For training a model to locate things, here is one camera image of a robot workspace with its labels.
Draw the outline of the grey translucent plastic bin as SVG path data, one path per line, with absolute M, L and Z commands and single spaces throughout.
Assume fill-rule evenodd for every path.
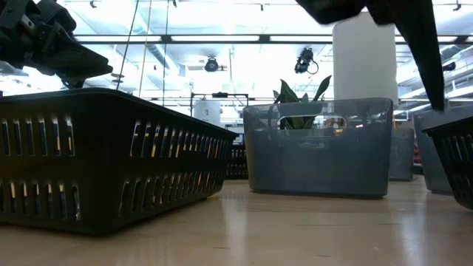
M 387 195 L 392 111 L 389 98 L 244 108 L 251 190 L 375 198 Z
M 413 181 L 412 167 L 414 148 L 414 129 L 399 128 L 392 130 L 389 162 L 390 181 Z
M 473 116 L 473 105 L 449 107 L 443 113 L 428 110 L 413 115 L 426 188 L 434 194 L 452 195 L 446 174 L 431 137 L 424 129 Z

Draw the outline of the green snake plant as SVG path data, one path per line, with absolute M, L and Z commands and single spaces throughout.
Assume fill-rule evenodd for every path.
M 323 94 L 328 89 L 330 85 L 330 80 L 332 76 L 327 76 L 320 84 L 316 91 L 312 102 L 317 102 L 319 100 L 324 100 Z M 276 93 L 276 99 L 274 103 L 308 103 L 308 95 L 305 94 L 303 98 L 298 98 L 296 93 L 288 86 L 287 82 L 284 80 L 281 81 L 281 87 L 279 93 Z M 313 126 L 314 117 L 288 117 L 284 118 L 284 127 L 286 129 L 311 129 Z

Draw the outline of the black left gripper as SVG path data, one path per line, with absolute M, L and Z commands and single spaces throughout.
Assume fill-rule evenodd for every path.
M 0 61 L 57 75 L 68 89 L 113 67 L 99 53 L 72 39 L 76 22 L 57 0 L 0 0 Z

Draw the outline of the white cylindrical bin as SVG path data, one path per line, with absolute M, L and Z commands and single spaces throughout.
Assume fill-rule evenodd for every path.
M 215 126 L 221 126 L 221 104 L 217 100 L 201 100 L 194 105 L 193 116 Z

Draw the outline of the white cylindrical lamp shade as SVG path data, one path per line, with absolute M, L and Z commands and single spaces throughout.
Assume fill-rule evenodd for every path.
M 336 100 L 388 98 L 398 105 L 395 29 L 378 26 L 368 12 L 333 28 Z

